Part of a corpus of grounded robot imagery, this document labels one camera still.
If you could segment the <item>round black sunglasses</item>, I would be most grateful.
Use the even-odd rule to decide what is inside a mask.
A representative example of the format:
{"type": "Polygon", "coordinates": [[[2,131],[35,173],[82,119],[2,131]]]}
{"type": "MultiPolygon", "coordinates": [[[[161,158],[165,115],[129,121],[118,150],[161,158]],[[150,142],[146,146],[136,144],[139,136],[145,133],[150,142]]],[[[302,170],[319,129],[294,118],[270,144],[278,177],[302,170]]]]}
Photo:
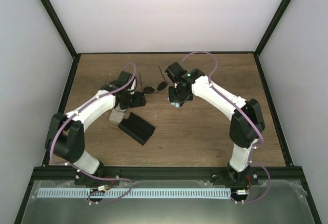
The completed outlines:
{"type": "Polygon", "coordinates": [[[166,80],[166,77],[165,77],[165,75],[164,75],[161,67],[159,66],[158,69],[159,69],[159,73],[160,73],[160,75],[162,77],[162,81],[159,82],[157,85],[146,85],[146,86],[143,86],[142,81],[141,81],[141,73],[139,74],[140,88],[141,88],[141,91],[144,94],[146,94],[146,95],[148,95],[148,94],[154,94],[154,93],[163,91],[168,86],[168,82],[166,80]]]}

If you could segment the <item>grey glasses case green lining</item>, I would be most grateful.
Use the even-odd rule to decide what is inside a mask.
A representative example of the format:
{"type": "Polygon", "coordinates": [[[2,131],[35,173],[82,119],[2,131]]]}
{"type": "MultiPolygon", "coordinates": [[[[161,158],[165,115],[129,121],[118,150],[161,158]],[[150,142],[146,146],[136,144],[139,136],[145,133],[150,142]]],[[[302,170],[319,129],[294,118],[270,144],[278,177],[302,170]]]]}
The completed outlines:
{"type": "Polygon", "coordinates": [[[118,125],[125,117],[127,109],[121,109],[120,106],[117,106],[112,109],[109,116],[109,122],[118,125]]]}

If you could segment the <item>black geometric glasses case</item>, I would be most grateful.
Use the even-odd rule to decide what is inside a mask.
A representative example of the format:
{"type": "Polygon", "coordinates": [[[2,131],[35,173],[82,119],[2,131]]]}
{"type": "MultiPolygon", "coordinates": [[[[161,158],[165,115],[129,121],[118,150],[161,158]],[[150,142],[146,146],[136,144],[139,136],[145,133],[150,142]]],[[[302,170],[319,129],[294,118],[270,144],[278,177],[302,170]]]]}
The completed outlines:
{"type": "Polygon", "coordinates": [[[118,127],[131,138],[144,146],[155,131],[155,127],[134,113],[123,119],[118,127]]]}

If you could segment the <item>light blue cloth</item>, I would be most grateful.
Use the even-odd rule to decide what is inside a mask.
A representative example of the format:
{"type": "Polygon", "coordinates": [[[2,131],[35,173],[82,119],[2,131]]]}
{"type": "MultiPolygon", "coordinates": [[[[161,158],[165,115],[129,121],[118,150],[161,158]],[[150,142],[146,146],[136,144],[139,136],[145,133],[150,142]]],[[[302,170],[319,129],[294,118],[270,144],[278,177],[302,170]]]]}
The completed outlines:
{"type": "Polygon", "coordinates": [[[171,103],[171,105],[174,105],[176,108],[180,107],[180,103],[171,103]]]}

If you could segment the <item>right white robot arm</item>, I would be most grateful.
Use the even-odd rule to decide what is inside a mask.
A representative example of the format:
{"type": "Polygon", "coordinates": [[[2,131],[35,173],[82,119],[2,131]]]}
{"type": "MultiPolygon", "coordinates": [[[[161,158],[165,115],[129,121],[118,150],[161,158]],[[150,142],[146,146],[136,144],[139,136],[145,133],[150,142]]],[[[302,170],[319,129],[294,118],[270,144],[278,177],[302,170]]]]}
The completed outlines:
{"type": "Polygon", "coordinates": [[[242,183],[251,164],[252,151],[257,143],[263,142],[265,123],[259,102],[236,96],[213,83],[202,71],[188,72],[177,62],[169,65],[165,73],[174,84],[169,87],[170,103],[182,107],[196,96],[228,118],[229,136],[234,144],[227,164],[228,180],[235,185],[242,183]]]}

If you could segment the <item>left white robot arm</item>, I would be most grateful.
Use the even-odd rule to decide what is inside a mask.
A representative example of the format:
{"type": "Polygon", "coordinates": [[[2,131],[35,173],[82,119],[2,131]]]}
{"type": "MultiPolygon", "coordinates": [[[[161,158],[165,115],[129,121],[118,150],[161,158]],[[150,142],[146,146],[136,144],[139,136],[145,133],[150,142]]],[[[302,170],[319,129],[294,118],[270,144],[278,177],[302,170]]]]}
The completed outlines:
{"type": "Polygon", "coordinates": [[[144,95],[136,91],[136,77],[121,71],[117,80],[100,87],[97,93],[83,105],[66,114],[52,116],[45,143],[50,160],[56,155],[87,173],[93,185],[104,181],[102,163],[85,149],[85,131],[105,112],[112,110],[110,120],[121,122],[129,108],[144,106],[144,95]]]}

